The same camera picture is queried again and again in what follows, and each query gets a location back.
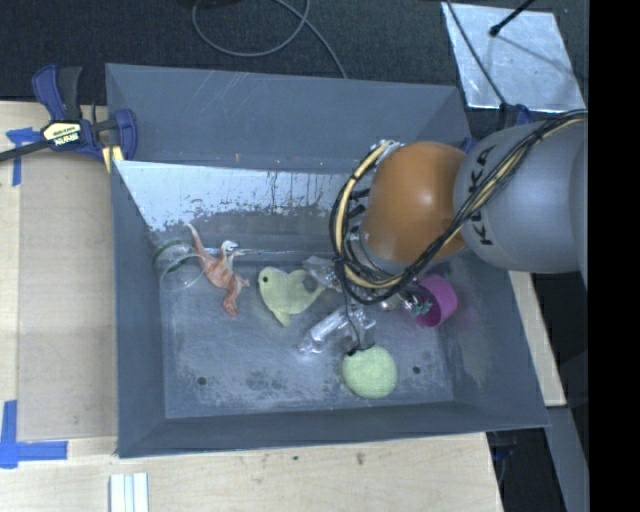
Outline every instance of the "green ball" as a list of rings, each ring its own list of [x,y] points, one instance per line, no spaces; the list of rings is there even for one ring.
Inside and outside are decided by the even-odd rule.
[[[342,378],[362,398],[384,398],[396,387],[396,363],[388,350],[374,345],[342,360]]]

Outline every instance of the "cable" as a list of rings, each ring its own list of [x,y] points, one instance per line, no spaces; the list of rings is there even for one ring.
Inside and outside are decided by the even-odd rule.
[[[453,10],[453,6],[451,5],[451,0],[445,0],[445,1],[447,2],[447,7],[449,7],[449,12],[451,12],[451,16],[453,17],[453,21],[456,22],[456,25],[458,26],[458,29],[460,30],[460,34],[462,34],[462,38],[464,39],[465,43],[467,43],[467,47],[469,48],[469,51],[471,52],[471,55],[473,55],[473,58],[478,63],[478,66],[480,67],[480,71],[482,71],[482,74],[487,79],[487,82],[489,82],[489,85],[493,89],[493,92],[496,93],[496,96],[498,97],[500,102],[509,105],[509,103],[507,102],[505,97],[502,95],[502,93],[498,89],[498,86],[495,84],[495,82],[489,76],[489,72],[482,65],[482,62],[480,61],[480,57],[478,57],[478,54],[476,53],[475,49],[473,48],[473,45],[471,44],[471,41],[469,41],[469,37],[467,36],[467,33],[462,28],[462,23],[460,23],[460,20],[458,19],[458,16],[456,15],[455,11]]]
[[[544,122],[538,129],[516,143],[464,201],[447,230],[434,240],[413,264],[402,273],[391,277],[388,274],[376,273],[375,269],[354,258],[353,253],[348,250],[347,241],[350,220],[349,202],[353,199],[353,188],[360,179],[374,169],[378,157],[392,144],[388,141],[381,142],[347,180],[338,194],[329,217],[331,242],[336,254],[334,267],[343,290],[361,304],[371,305],[387,300],[399,291],[414,285],[418,274],[459,233],[464,223],[480,208],[489,204],[505,187],[535,146],[561,128],[584,122],[586,119],[586,110],[566,112]]]
[[[340,63],[340,60],[338,59],[338,56],[336,55],[336,53],[333,51],[333,48],[331,47],[331,45],[329,45],[329,43],[322,36],[320,31],[318,31],[318,29],[314,25],[312,25],[311,22],[308,19],[309,9],[311,7],[311,0],[306,0],[304,13],[302,13],[302,14],[299,11],[297,11],[296,9],[294,9],[293,7],[291,7],[289,4],[283,2],[282,0],[273,0],[279,6],[287,9],[292,14],[297,16],[300,19],[300,23],[298,24],[296,29],[293,31],[293,33],[287,39],[285,39],[284,42],[280,43],[278,46],[275,46],[274,48],[271,48],[269,50],[265,50],[265,51],[262,51],[262,52],[250,52],[250,53],[237,52],[237,51],[234,51],[234,50],[229,50],[227,48],[224,48],[224,47],[214,43],[213,41],[211,41],[211,39],[209,39],[207,36],[204,35],[204,33],[202,32],[202,29],[198,25],[198,20],[197,20],[198,6],[200,5],[201,1],[202,0],[197,0],[196,3],[194,4],[192,10],[191,10],[191,22],[193,24],[193,28],[196,30],[196,32],[198,33],[200,38],[206,44],[208,44],[209,46],[211,46],[215,50],[218,50],[219,52],[222,52],[222,53],[224,53],[226,55],[230,55],[232,57],[243,57],[243,58],[266,57],[267,55],[272,55],[272,54],[282,50],[284,47],[288,46],[298,36],[298,34],[302,30],[302,28],[306,25],[307,27],[309,27],[311,32],[313,32],[313,34],[320,40],[320,42],[327,49],[327,51],[331,55],[331,58],[333,59],[333,61],[335,62],[336,66],[340,70],[340,74],[342,75],[342,77],[345,78],[345,79],[348,78],[347,73],[345,72],[344,68],[342,67],[342,64]]]

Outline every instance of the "blue clamp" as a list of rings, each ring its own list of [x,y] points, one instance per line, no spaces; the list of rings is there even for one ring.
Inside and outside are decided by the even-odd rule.
[[[77,84],[82,68],[58,68],[55,64],[45,66],[32,78],[32,86],[38,101],[49,112],[51,122],[40,130],[41,137],[31,144],[19,146],[0,153],[0,162],[49,148],[53,151],[73,151],[104,162],[103,150],[98,133],[118,130],[119,146],[125,159],[130,160],[138,145],[136,119],[131,110],[121,109],[113,119],[91,124],[82,119],[77,105]]]
[[[17,401],[4,403],[2,435],[0,436],[0,468],[15,469],[18,463],[30,460],[65,460],[68,441],[19,443],[16,441]]]

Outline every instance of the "blue tape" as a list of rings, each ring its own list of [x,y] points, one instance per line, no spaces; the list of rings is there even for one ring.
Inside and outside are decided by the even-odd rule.
[[[68,441],[16,442],[17,400],[4,403],[0,435],[0,468],[15,469],[21,461],[66,460]]]
[[[42,139],[40,132],[37,132],[31,128],[19,128],[17,130],[9,130],[7,132],[7,138],[13,142],[14,146],[19,148],[25,143],[38,142]],[[11,180],[12,186],[20,185],[22,182],[22,160],[20,157],[13,161],[13,179]]]

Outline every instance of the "pink cup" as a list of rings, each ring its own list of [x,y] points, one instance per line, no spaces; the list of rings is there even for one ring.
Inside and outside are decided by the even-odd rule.
[[[458,298],[449,281],[437,274],[430,274],[420,280],[420,286],[425,288],[425,298],[433,301],[428,313],[418,315],[416,322],[423,327],[437,327],[449,318],[458,307]]]

